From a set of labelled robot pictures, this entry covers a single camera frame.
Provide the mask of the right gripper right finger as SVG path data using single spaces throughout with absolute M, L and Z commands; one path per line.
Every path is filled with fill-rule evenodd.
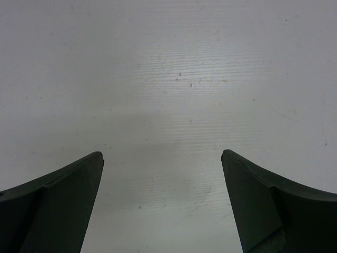
M 221 155 L 243 252 L 336 252 L 336 194 Z

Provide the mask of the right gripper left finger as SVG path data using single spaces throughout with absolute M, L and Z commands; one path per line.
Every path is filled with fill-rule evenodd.
M 80 252 L 103 167 L 96 151 L 1 191 L 1 252 Z

